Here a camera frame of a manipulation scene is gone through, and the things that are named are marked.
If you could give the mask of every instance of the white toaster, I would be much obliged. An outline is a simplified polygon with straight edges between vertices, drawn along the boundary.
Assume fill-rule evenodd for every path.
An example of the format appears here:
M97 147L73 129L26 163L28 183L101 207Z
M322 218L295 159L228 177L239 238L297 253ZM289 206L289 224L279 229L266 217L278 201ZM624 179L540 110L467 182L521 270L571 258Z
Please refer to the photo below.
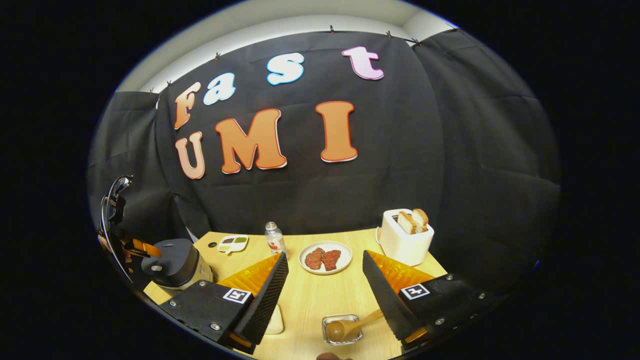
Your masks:
M400 211L411 215L409 209L387 210L382 214L382 226L378 239L386 257L400 261L409 266L419 265L427 256L433 239L433 228L427 224L427 231L418 234L407 234L397 223Z

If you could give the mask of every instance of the hand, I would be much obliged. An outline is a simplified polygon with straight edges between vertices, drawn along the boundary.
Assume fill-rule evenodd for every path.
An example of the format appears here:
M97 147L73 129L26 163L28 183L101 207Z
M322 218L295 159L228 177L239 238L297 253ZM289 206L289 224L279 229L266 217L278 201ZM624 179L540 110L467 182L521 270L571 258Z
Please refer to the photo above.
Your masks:
M338 355L334 354L333 352L325 352L323 354L318 355L316 360L342 360L342 359L339 358Z
M104 250L109 250L109 252L113 254L113 251L111 250L111 246L109 246L109 243L107 242L107 239L105 239L101 235L98 235L98 242L100 243L100 245L102 245L102 248ZM124 262L125 263L130 263L131 261L132 261L131 260L131 254L128 251L125 251L124 252Z

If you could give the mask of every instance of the letter cutout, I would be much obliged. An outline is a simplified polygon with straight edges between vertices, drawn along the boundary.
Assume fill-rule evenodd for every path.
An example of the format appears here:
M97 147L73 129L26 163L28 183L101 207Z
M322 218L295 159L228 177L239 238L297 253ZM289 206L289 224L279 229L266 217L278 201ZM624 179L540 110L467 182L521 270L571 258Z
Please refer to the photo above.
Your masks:
M207 85L209 91L204 95L205 105L215 104L218 100L227 100L236 92L234 80L236 76L232 72L226 72Z
M173 128L178 130L181 126L183 126L191 115L187 112L187 110L193 109L193 105L196 102L196 97L192 93L200 91L200 83L196 82L195 84L189 86L187 90L185 90L182 94L178 95L175 98L175 103L177 104L177 111L175 114L175 125Z
M316 111L324 120L324 150L320 158L328 163L349 161L358 157L358 151L351 146L349 133L349 113L353 104L346 101L327 101L316 106Z
M385 73L380 69L371 67L371 59L377 60L378 54L368 53L364 46L356 46L342 52L343 56L351 58L353 71L363 79L380 80Z
M305 57L300 53L278 55L267 63L267 70L276 74L267 75L267 81L271 85L292 83L300 78L305 68L300 65Z
M246 135L235 119L225 119L216 124L216 131L220 134L222 143L222 172L235 174L240 171L240 164L234 157L234 152L242 161L244 168L253 167L255 151L258 150L258 160L255 166L259 169L281 168L286 166L287 158L280 152L278 142L278 119L280 110L266 109L258 111L253 117Z
M182 171L191 179L200 179L204 175L204 156L202 156L202 146L200 140L202 133L197 131L189 135L189 141L193 144L193 152L196 155L196 167L192 167L187 156L187 139L181 138L175 142L175 148L178 149L178 157Z

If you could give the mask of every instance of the white wall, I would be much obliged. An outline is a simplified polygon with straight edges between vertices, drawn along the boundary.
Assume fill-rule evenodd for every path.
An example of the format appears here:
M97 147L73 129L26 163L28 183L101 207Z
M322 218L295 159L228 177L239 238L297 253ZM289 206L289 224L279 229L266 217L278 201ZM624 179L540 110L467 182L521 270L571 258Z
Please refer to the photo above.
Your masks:
M424 10L415 14L403 26L403 29L407 33L411 34L412 38L417 39L418 41L424 40L445 30L451 30L452 28L457 28L457 26L452 22L446 21L445 19Z
M337 31L391 31L393 36L418 40L451 28L440 17L399 0L249 0L169 39L138 64L117 91L160 92L167 81L211 60L216 52L225 54L284 35L327 31L329 25Z
M309 15L277 19L235 31L201 45L160 70L144 85L134 89L134 91L149 91L153 88L154 92L160 92L166 88L167 81L175 81L187 72L213 59L216 56L216 52L225 54L256 42L285 35L311 31L328 31L329 25L332 25L334 30L364 31L380 34L391 31L392 36L412 37L399 26L360 17ZM125 82L118 91L125 91L128 86L130 85Z

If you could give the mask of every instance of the bottle label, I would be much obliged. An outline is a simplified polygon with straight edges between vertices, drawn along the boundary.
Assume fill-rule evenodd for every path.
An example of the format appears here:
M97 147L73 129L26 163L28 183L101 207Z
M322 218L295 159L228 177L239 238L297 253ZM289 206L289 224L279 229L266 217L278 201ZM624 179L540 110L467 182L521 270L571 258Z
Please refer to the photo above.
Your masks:
M281 236L277 236L274 238L268 236L267 245L269 245L269 248L271 248L271 251L274 254L284 251L284 239Z

